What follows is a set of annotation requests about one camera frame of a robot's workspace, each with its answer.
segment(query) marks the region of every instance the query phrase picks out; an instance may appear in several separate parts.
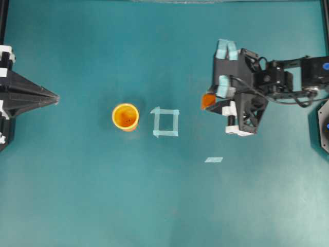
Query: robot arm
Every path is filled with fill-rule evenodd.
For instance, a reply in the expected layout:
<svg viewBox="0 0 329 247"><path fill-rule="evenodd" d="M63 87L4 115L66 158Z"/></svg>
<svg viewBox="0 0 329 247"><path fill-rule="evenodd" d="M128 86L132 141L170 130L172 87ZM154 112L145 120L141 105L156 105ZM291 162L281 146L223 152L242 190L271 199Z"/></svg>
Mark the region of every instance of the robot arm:
<svg viewBox="0 0 329 247"><path fill-rule="evenodd" d="M260 61L266 61L265 69ZM301 67L302 90L294 91L293 75L287 68ZM269 101L307 107L319 90L329 89L329 57L271 61L234 42L219 40L213 61L213 80L203 96L202 109L228 117L226 133L239 136L257 133ZM293 99L294 102L281 102Z"/></svg>

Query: tape strip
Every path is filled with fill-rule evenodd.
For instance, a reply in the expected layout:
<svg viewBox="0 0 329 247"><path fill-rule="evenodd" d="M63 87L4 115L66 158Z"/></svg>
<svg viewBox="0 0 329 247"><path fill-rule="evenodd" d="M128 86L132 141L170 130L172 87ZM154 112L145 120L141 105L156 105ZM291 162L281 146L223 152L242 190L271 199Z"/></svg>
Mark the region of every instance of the tape strip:
<svg viewBox="0 0 329 247"><path fill-rule="evenodd" d="M205 163L220 163L222 162L223 157L208 157L205 160Z"/></svg>
<svg viewBox="0 0 329 247"><path fill-rule="evenodd" d="M228 58L229 60L237 60L238 59L238 51L236 49L236 45L234 41L230 40L218 40L218 46L216 51L216 58L225 59L228 50Z"/></svg>
<svg viewBox="0 0 329 247"><path fill-rule="evenodd" d="M154 130L153 135L159 138L160 135L166 136L178 136L178 116L179 110L167 110L167 109L160 109L160 107L156 107L151 111L151 114L154 114ZM160 126L160 114L169 114L173 115L173 130L159 130Z"/></svg>
<svg viewBox="0 0 329 247"><path fill-rule="evenodd" d="M216 95L221 98L226 98L229 87L231 86L228 76L219 77L219 86Z"/></svg>

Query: orange object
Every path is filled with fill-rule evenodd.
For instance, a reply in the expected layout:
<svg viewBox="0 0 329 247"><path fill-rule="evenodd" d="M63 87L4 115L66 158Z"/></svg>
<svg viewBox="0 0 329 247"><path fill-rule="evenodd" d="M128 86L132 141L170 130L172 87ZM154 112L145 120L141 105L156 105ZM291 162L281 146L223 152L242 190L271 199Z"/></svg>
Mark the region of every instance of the orange object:
<svg viewBox="0 0 329 247"><path fill-rule="evenodd" d="M201 102L201 109L204 110L205 108L207 108L215 103L216 103L216 95L203 94L202 102Z"/></svg>
<svg viewBox="0 0 329 247"><path fill-rule="evenodd" d="M112 121L116 127L123 131L136 129L139 120L139 112L129 103L119 104L112 111Z"/></svg>

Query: metal frame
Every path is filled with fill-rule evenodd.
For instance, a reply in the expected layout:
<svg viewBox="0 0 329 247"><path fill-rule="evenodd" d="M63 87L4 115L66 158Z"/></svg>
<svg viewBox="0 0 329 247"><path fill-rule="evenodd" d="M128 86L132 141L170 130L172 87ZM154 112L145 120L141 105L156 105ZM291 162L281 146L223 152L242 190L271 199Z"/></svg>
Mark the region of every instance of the metal frame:
<svg viewBox="0 0 329 247"><path fill-rule="evenodd" d="M0 45L4 44L9 0L0 0Z"/></svg>

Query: white bracket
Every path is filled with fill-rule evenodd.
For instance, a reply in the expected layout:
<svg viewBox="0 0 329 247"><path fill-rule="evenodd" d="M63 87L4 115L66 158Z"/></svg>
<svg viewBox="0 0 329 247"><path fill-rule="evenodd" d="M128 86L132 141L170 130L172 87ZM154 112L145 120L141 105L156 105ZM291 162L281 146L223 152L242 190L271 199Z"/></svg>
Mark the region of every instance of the white bracket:
<svg viewBox="0 0 329 247"><path fill-rule="evenodd" d="M232 100L230 101L229 107L223 107L222 108L222 115L223 116L237 116L236 106L235 102ZM253 135L253 133L245 132L239 130L238 125L232 125L232 126L226 126L225 132L228 134L237 134L238 136L247 136L247 135Z"/></svg>
<svg viewBox="0 0 329 247"><path fill-rule="evenodd" d="M2 133L0 132L0 144L5 144L5 143L6 143L6 137L2 135Z"/></svg>
<svg viewBox="0 0 329 247"><path fill-rule="evenodd" d="M10 53L9 59L14 63L16 62L16 56L13 53L12 47L9 45L0 45L0 58L2 57L3 52Z"/></svg>

